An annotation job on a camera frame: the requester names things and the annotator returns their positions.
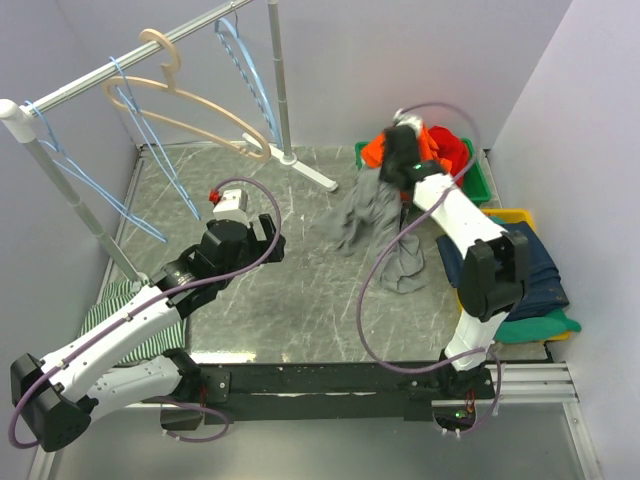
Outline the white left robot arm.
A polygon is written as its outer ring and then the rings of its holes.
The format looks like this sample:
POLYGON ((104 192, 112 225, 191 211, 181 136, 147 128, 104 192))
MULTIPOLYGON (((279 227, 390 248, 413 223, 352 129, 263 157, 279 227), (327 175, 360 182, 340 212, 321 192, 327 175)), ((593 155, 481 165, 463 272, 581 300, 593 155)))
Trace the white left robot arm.
POLYGON ((247 224, 208 222, 201 241, 166 264, 148 284, 95 328, 38 359, 11 366, 14 413, 8 437, 18 449, 58 451, 95 421, 144 400, 210 414, 203 405, 201 367, 182 349, 168 349, 134 367, 118 362, 145 341, 213 302, 231 281, 284 258, 282 216, 261 214, 247 224))

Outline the red t shirt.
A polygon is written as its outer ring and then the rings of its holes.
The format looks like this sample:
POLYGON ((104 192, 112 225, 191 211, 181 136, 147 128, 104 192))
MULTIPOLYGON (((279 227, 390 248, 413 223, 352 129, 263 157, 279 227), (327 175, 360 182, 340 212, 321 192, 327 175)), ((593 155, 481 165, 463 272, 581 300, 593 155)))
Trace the red t shirt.
POLYGON ((452 175, 462 171, 470 158, 466 144, 449 129, 433 126, 428 130, 431 139, 437 145, 439 163, 452 175))

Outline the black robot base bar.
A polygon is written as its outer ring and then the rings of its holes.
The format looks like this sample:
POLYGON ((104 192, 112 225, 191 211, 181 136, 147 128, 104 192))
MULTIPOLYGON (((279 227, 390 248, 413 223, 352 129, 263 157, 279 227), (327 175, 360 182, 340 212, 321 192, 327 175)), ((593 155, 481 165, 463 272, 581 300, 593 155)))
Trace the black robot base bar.
POLYGON ((188 403, 231 422, 402 418, 430 421, 438 401, 467 405, 492 400, 498 384, 491 365, 468 371, 439 362, 203 364, 197 379, 183 382, 154 403, 188 403))

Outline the light blue hanger of red shirt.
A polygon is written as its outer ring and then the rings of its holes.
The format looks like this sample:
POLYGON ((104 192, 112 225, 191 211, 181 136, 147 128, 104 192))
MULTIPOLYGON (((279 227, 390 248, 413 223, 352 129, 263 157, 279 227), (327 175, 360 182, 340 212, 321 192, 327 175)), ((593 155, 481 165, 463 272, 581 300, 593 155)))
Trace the light blue hanger of red shirt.
POLYGON ((54 164, 57 167, 60 167, 66 173, 69 173, 71 176, 79 179, 81 182, 89 186, 95 192, 97 192, 107 203, 109 203, 119 214, 120 216, 129 221, 138 229, 144 231, 145 233, 151 235, 155 239, 167 243, 168 238, 166 235, 161 233, 156 227, 148 223, 146 220, 143 220, 139 216, 133 214, 130 209, 120 200, 118 200, 115 196, 109 193, 105 188, 103 188, 99 183, 97 183, 89 174, 85 172, 73 159, 71 159, 63 146, 60 144, 58 138, 56 137, 49 121, 43 115, 43 113, 29 100, 25 101, 25 105, 28 107, 34 107, 36 117, 39 118, 44 126, 46 127, 49 139, 48 140, 40 140, 39 143, 45 147, 47 147, 50 151, 56 154, 62 161, 58 161, 54 159, 54 164))

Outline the light blue wire hanger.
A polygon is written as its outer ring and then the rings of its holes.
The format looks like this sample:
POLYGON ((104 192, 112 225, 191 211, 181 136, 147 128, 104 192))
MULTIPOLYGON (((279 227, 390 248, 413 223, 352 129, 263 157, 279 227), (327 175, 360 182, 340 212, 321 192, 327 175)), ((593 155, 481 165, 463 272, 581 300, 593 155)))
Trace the light blue wire hanger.
POLYGON ((279 123, 254 60, 235 25, 225 18, 214 22, 215 34, 237 68, 261 112, 277 146, 282 146, 279 123))

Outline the wooden hanger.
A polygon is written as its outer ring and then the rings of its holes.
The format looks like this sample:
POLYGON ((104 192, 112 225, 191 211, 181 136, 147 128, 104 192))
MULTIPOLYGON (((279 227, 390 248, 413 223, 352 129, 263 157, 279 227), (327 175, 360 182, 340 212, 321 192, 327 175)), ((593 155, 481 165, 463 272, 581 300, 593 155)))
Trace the wooden hanger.
POLYGON ((141 31, 139 39, 157 44, 168 54, 168 60, 159 65, 163 79, 158 81, 146 77, 129 76, 124 73, 118 73, 110 77, 102 83, 101 88, 112 106, 123 112, 130 113, 135 120, 143 123, 153 121, 162 124, 257 162, 266 162, 271 158, 272 150, 269 142, 258 130, 233 112, 178 85, 177 75, 181 71, 182 58, 177 46, 169 40, 167 35, 158 30, 147 28, 141 31), (162 112, 158 113, 152 109, 147 109, 140 105, 135 98, 134 93, 137 90, 152 93, 156 97, 169 97, 176 103, 193 107, 198 113, 207 113, 214 118, 224 120, 235 127, 242 134, 242 139, 248 141, 249 144, 244 145, 220 136, 215 131, 198 123, 188 122, 182 116, 172 117, 162 112))

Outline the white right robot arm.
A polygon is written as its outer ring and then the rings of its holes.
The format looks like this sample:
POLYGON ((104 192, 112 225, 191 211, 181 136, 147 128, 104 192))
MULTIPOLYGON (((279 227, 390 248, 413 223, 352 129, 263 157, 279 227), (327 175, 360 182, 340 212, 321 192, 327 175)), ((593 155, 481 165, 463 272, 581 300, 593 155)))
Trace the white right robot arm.
POLYGON ((451 365, 437 378, 439 390, 457 399, 473 385, 472 374, 529 285, 527 237, 487 217, 462 192, 439 162, 423 162, 418 137, 409 125, 384 130, 380 179, 409 193, 412 203, 452 240, 463 264, 457 287, 461 316, 443 351, 451 365))

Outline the orange t shirt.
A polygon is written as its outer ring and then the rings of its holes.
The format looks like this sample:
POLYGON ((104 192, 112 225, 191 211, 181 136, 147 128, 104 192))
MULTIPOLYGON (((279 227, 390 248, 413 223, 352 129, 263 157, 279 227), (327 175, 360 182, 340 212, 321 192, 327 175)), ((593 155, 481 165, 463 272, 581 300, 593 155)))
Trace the orange t shirt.
MULTIPOLYGON (((432 137, 426 126, 423 126, 417 138, 420 161, 434 160, 439 163, 446 172, 451 172, 453 162, 442 156, 442 147, 432 137)), ((374 140, 366 144, 360 153, 360 158, 371 168, 379 168, 382 165, 384 155, 385 134, 381 132, 374 140)))

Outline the grey adidas t shirt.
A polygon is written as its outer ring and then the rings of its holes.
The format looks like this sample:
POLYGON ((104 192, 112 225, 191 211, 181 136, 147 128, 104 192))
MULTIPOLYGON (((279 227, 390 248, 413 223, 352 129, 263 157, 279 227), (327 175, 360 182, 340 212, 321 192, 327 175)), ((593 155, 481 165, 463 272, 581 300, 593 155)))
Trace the grey adidas t shirt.
POLYGON ((323 213, 314 227, 343 256, 350 256, 364 242, 380 255, 393 240, 390 252, 380 262, 373 279, 394 293, 409 294, 427 285, 422 277, 425 260, 420 239, 413 233, 400 234, 406 223, 406 209, 400 191, 379 179, 379 171, 360 169, 345 197, 323 213))

